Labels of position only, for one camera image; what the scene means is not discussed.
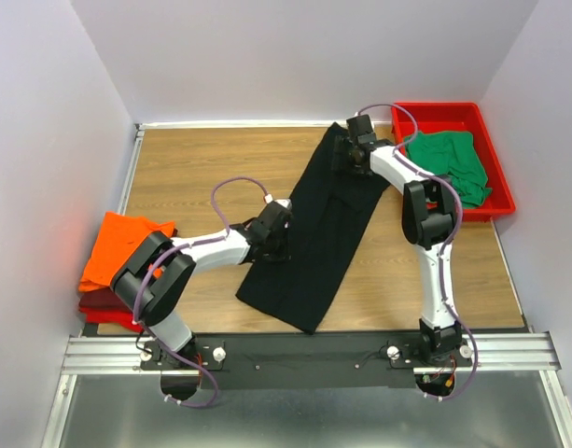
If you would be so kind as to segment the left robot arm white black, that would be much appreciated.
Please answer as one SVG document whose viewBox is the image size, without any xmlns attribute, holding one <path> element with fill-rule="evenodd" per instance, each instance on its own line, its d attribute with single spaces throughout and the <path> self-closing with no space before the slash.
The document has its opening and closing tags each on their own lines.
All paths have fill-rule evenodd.
<svg viewBox="0 0 572 448">
<path fill-rule="evenodd" d="M 112 277 L 112 291 L 157 338 L 171 367 L 182 369 L 196 359 L 195 335 L 175 311 L 191 277 L 223 266 L 287 260 L 291 208 L 288 199 L 270 200 L 257 217 L 196 238 L 155 231 Z"/>
</svg>

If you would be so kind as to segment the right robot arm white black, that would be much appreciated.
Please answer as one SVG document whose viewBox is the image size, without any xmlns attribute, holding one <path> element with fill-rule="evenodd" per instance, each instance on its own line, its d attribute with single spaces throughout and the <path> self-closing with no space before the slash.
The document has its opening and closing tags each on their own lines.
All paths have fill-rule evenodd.
<svg viewBox="0 0 572 448">
<path fill-rule="evenodd" d="M 369 116 L 356 115 L 346 125 L 348 134 L 336 139 L 333 170 L 377 175 L 401 193 L 402 232 L 418 255 L 424 291 L 415 350 L 426 365 L 438 365 L 463 341 L 451 274 L 461 201 L 449 180 L 419 167 L 397 146 L 378 139 Z"/>
</svg>

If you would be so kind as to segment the black t shirt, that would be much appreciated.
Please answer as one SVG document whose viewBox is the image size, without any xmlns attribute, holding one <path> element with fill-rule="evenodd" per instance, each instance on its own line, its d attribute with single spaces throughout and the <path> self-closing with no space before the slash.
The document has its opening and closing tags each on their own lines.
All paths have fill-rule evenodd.
<svg viewBox="0 0 572 448">
<path fill-rule="evenodd" d="M 324 319 L 389 187 L 378 175 L 331 169 L 336 142 L 347 136 L 332 124 L 290 193 L 289 260 L 254 262 L 236 292 L 239 301 L 307 334 Z"/>
</svg>

